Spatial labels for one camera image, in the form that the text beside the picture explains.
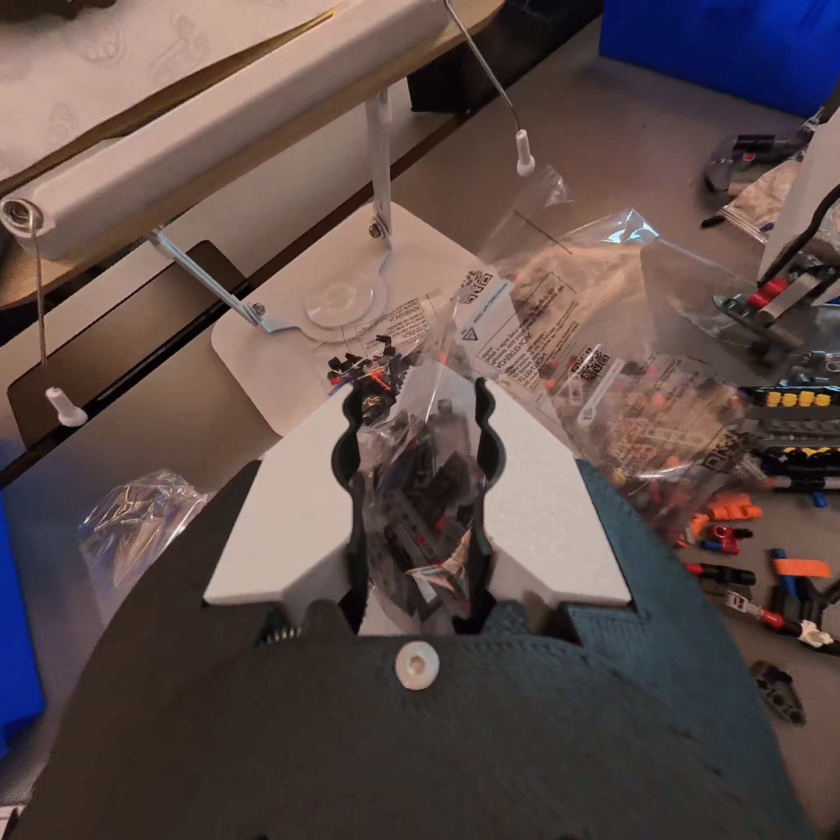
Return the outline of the white book stand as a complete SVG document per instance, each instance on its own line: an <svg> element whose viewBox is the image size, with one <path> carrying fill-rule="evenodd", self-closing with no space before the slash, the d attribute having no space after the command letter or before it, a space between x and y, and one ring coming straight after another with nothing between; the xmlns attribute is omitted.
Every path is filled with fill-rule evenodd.
<svg viewBox="0 0 840 840"><path fill-rule="evenodd" d="M477 258L391 199L388 89L485 27L503 2L343 2L279 47L115 140L3 196L29 251L88 267L144 237L232 313L212 345L268 425L288 434L327 399L315 348L372 336L383 316L452 292ZM374 188L363 207L244 300L165 232L174 217L364 104Z"/></svg>

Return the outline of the crumpled empty clear bag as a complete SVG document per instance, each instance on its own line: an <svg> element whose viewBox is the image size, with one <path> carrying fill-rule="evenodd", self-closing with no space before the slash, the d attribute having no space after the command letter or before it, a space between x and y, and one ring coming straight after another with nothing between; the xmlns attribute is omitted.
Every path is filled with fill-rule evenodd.
<svg viewBox="0 0 840 840"><path fill-rule="evenodd" d="M112 488L80 520L78 542L100 595L128 593L213 498L170 469Z"/></svg>

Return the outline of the clear bag with orange pieces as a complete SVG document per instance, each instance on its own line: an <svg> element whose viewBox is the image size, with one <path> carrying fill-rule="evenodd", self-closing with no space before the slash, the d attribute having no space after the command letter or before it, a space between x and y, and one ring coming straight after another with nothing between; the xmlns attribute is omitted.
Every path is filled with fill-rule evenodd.
<svg viewBox="0 0 840 840"><path fill-rule="evenodd" d="M718 493L761 482L746 403L704 361L587 342L549 383L581 457L669 544Z"/></svg>

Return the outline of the lego instruction booklet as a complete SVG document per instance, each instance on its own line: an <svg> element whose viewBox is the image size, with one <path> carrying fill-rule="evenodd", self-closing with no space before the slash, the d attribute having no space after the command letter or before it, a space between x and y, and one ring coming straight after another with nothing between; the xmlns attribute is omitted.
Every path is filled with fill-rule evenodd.
<svg viewBox="0 0 840 840"><path fill-rule="evenodd" d="M2 2L2 181L158 91L308 23L335 2Z"/></svg>

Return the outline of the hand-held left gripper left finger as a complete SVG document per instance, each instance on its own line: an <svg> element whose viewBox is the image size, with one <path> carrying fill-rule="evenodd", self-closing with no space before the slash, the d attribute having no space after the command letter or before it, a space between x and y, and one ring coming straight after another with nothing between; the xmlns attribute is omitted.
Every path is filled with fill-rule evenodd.
<svg viewBox="0 0 840 840"><path fill-rule="evenodd" d="M203 599L279 605L302 624L327 600L360 629L368 600L358 431L361 391L344 385L259 463Z"/></svg>

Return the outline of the blue bin with printed tag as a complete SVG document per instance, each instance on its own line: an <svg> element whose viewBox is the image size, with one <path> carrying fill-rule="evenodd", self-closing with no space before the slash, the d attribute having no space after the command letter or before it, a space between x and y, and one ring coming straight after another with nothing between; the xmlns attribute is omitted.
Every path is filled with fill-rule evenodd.
<svg viewBox="0 0 840 840"><path fill-rule="evenodd" d="M1 513L1 757L46 707L24 599Z"/></svg>

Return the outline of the lego chassis with yellow connectors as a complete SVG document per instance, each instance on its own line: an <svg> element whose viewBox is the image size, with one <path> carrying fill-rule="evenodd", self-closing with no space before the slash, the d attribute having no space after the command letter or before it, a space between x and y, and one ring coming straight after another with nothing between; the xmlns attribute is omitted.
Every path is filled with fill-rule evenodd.
<svg viewBox="0 0 840 840"><path fill-rule="evenodd" d="M753 422L753 453L773 490L839 491L839 392L836 385L743 387Z"/></svg>

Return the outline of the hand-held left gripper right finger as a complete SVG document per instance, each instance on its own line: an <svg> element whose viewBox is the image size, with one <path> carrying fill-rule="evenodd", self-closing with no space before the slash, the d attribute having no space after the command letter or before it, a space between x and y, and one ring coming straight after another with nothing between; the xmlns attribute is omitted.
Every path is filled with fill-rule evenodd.
<svg viewBox="0 0 840 840"><path fill-rule="evenodd" d="M472 510L469 630L515 602L532 627L568 605L632 604L620 563L571 451L494 382L475 386L478 465Z"/></svg>

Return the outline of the grey and red lego assembly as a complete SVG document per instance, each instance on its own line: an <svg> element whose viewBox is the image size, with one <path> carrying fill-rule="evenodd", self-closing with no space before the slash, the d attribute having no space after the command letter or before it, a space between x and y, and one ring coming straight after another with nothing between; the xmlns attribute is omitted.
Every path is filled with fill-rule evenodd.
<svg viewBox="0 0 840 840"><path fill-rule="evenodd" d="M838 344L838 300L811 308L806 296L817 280L808 270L794 263L791 270L762 288L756 286L748 296L715 297L720 312L755 336L749 357L759 370L778 369L797 356L831 350Z"/></svg>

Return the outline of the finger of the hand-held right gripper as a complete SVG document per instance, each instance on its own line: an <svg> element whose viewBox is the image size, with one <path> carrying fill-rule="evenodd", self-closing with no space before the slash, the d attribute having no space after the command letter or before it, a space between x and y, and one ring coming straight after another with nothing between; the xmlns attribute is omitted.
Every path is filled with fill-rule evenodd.
<svg viewBox="0 0 840 840"><path fill-rule="evenodd" d="M804 248L808 270L817 280L816 287L806 296L811 308L838 300L839 290L839 224L821 224Z"/></svg>
<svg viewBox="0 0 840 840"><path fill-rule="evenodd" d="M767 244L757 287L782 275L812 242L839 197L839 86L816 116L805 157Z"/></svg>

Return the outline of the small clear bag blue pieces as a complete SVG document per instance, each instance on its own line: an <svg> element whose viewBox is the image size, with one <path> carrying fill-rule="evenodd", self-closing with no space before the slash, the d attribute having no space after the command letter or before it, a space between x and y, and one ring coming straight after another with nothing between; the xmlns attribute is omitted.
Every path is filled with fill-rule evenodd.
<svg viewBox="0 0 840 840"><path fill-rule="evenodd" d="M359 385L370 422L390 412L438 306L438 295L415 297L360 327L341 328L336 341L321 343L314 355L329 394L346 384Z"/></svg>

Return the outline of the blue plastic bin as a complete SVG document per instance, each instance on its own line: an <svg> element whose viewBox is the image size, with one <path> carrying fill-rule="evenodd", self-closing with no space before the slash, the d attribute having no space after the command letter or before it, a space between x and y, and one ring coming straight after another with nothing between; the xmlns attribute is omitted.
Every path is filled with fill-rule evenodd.
<svg viewBox="0 0 840 840"><path fill-rule="evenodd" d="M601 55L809 117L838 79L838 1L607 1Z"/></svg>

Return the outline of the pile of loose lego pieces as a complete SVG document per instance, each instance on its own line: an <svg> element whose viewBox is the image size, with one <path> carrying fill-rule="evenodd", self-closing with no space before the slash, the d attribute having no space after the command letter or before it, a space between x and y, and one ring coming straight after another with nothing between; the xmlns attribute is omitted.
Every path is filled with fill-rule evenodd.
<svg viewBox="0 0 840 840"><path fill-rule="evenodd" d="M707 182L713 190L722 191L736 185L737 176L741 177L740 191L756 181L762 174L776 165L787 161L808 150L816 127L816 116L802 126L797 141L783 141L774 134L740 134L728 148L719 153L709 164ZM707 220L703 226L710 227L724 221L717 214ZM838 224L838 202L832 207L823 224ZM786 270L792 270L794 263L808 266L810 260L803 250ZM751 284L751 294L758 283L758 278ZM749 347L745 350L747 363L755 375L769 377L769 384L747 382L743 387L772 385L836 385L838 387L838 344L827 351L813 351L794 358L791 364L784 364L771 371L759 370L751 363ZM760 483L750 485L750 489L761 487L762 490L776 494L801 494L808 496L814 507L826 508L828 496L838 492L807 494L801 492L773 490L762 472L760 463ZM716 550L725 554L739 553L737 541L751 536L744 528L735 528L733 523L740 519L753 519L761 515L761 510L751 503L748 493L724 491L709 503L705 522L715 522L715 528L709 531L709 540L703 543L707 550ZM727 607L749 616L755 623L764 625L776 635L795 638L798 645L816 654L838 660L838 637L826 632L823 626L827 608L838 603L838 577L826 588L820 590L815 581L830 578L832 572L822 561L798 560L789 556L781 548L767 551L775 584L770 590L770 599L766 605L756 603L748 595L727 591ZM792 726L803 727L806 724L805 709L793 678L784 670L767 661L758 660L751 666L753 681L763 699L764 705L779 719Z"/></svg>

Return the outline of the clear bag of dark pieces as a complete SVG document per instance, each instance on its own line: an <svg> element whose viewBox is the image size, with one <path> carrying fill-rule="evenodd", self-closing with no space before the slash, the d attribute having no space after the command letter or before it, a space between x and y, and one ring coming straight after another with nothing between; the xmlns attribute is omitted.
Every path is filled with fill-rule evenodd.
<svg viewBox="0 0 840 840"><path fill-rule="evenodd" d="M437 310L395 407L360 432L373 581L413 620L433 622L438 613L462 627L469 620L472 513L486 484L476 383L486 379L509 394L583 473L549 381L582 343L609 346L617 338L617 328L604 325L614 304L644 307L641 251L656 237L634 210L558 237L511 218L489 259Z"/></svg>

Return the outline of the small clear bag with bits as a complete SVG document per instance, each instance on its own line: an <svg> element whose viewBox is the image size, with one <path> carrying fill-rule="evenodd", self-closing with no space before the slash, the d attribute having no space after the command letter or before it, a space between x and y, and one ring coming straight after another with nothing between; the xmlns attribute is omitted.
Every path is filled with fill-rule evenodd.
<svg viewBox="0 0 840 840"><path fill-rule="evenodd" d="M717 215L765 243L802 167L803 154L777 164L746 185Z"/></svg>

